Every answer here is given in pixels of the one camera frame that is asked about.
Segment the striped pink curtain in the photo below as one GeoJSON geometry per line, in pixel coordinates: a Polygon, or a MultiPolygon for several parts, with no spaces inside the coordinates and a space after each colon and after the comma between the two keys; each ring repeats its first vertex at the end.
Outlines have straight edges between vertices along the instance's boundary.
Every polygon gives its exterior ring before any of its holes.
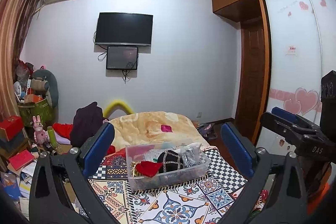
{"type": "Polygon", "coordinates": [[[40,0],[1,0],[1,120],[18,115],[13,80],[40,0]]]}

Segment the beige patterned folded blanket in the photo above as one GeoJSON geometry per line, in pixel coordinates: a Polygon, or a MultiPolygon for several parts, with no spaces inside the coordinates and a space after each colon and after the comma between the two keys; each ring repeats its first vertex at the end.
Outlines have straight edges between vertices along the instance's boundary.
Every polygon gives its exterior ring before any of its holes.
{"type": "Polygon", "coordinates": [[[203,147],[209,146],[192,121],[181,114],[164,111],[135,113],[114,118],[109,123],[114,127],[112,145],[117,151],[128,145],[180,140],[201,143],[203,147]]]}

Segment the brown wooden door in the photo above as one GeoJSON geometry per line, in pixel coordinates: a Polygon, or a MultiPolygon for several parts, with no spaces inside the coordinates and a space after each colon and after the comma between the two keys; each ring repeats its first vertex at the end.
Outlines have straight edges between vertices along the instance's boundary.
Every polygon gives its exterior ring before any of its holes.
{"type": "Polygon", "coordinates": [[[235,126],[252,143],[261,106],[265,69],[263,21],[255,18],[241,24],[241,69],[235,126]]]}

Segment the green bottle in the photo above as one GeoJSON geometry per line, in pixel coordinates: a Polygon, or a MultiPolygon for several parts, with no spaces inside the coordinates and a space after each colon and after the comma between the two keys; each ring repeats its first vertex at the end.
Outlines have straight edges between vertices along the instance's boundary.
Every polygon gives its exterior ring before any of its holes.
{"type": "Polygon", "coordinates": [[[47,132],[48,132],[48,135],[49,135],[49,140],[50,140],[50,145],[54,148],[54,149],[58,149],[59,147],[59,144],[56,140],[56,135],[55,135],[55,132],[54,132],[54,129],[52,126],[48,126],[47,128],[47,132]]]}

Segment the dark purple clothes pile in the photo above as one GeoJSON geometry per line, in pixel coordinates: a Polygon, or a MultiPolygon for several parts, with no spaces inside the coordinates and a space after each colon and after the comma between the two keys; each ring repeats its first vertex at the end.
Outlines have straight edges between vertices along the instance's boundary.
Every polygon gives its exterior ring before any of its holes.
{"type": "Polygon", "coordinates": [[[95,135],[103,121],[103,111],[102,108],[98,107],[97,102],[92,102],[77,109],[70,132],[71,145],[81,147],[88,138],[95,135]]]}

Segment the red soft cloth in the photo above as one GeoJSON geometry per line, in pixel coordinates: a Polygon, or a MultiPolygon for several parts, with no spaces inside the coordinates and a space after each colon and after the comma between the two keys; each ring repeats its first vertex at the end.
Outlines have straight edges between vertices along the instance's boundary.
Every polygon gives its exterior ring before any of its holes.
{"type": "Polygon", "coordinates": [[[135,165],[135,170],[141,176],[154,177],[162,166],[163,164],[161,162],[140,161],[135,165]]]}

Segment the pink bunny figurine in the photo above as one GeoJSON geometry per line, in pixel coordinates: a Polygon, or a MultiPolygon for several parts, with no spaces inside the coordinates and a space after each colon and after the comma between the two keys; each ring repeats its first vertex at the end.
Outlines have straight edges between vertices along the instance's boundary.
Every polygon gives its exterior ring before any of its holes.
{"type": "Polygon", "coordinates": [[[44,142],[49,142],[49,135],[43,128],[39,115],[33,116],[34,141],[39,146],[43,146],[44,142]]]}

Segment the black wall television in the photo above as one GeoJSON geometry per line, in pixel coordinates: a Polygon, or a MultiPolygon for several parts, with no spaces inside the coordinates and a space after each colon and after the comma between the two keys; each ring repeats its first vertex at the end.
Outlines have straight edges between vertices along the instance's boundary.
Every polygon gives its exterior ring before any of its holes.
{"type": "Polygon", "coordinates": [[[152,32],[152,15],[100,12],[94,43],[101,46],[151,46],[152,32]]]}

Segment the patterned patchwork bedspread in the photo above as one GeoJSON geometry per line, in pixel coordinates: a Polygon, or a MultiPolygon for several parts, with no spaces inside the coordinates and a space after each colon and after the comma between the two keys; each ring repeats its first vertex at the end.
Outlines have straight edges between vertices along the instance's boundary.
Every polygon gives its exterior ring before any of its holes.
{"type": "Polygon", "coordinates": [[[247,180],[217,148],[204,152],[210,159],[206,175],[181,184],[132,192],[120,156],[100,165],[88,181],[119,223],[218,223],[247,180]]]}

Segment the small dark wall monitor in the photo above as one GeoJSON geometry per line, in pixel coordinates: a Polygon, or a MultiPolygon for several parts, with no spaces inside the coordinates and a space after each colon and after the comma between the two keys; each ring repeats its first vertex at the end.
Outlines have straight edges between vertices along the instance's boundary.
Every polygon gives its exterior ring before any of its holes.
{"type": "Polygon", "coordinates": [[[137,70],[138,47],[109,46],[106,54],[106,69],[137,70]]]}

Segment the black bag with chain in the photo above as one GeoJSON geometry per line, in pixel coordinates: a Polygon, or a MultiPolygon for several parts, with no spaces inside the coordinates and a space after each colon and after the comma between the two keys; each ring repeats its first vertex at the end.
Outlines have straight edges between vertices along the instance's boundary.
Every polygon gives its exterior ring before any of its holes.
{"type": "Polygon", "coordinates": [[[161,163],[158,173],[168,173],[181,170],[184,168],[182,157],[171,150],[161,153],[157,159],[157,163],[161,163]]]}

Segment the yellow curved pillow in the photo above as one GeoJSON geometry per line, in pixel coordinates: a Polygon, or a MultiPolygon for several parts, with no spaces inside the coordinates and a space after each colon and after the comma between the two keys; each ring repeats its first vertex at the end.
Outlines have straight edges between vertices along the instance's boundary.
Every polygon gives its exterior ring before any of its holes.
{"type": "Polygon", "coordinates": [[[116,110],[122,110],[126,115],[134,114],[133,109],[123,100],[113,100],[104,110],[103,116],[109,118],[116,110]]]}

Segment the grey knitted item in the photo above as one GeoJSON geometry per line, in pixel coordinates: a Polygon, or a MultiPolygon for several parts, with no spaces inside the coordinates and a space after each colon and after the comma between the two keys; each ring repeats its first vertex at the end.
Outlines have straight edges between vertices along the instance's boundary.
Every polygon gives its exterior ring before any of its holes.
{"type": "Polygon", "coordinates": [[[192,166],[196,166],[200,162],[200,150],[201,148],[196,147],[182,147],[179,155],[183,161],[183,167],[189,168],[192,166]]]}

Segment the wooden wardrobe with sliding doors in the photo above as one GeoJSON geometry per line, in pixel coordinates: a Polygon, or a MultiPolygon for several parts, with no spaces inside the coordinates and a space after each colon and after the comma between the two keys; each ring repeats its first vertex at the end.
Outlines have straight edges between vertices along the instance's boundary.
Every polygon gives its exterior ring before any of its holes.
{"type": "Polygon", "coordinates": [[[212,0],[213,12],[239,25],[238,104],[242,61],[241,24],[261,18],[265,69],[254,144],[272,153],[294,150],[284,138],[263,128],[264,111],[279,107],[318,123],[321,79],[335,69],[335,0],[212,0]]]}

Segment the clear plastic storage bin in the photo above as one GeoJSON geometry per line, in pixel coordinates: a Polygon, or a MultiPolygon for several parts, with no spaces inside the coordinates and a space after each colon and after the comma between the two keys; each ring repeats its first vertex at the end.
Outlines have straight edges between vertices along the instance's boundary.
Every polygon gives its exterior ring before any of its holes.
{"type": "Polygon", "coordinates": [[[203,177],[210,159],[190,139],[127,146],[127,180],[132,192],[175,186],[203,177]]]}

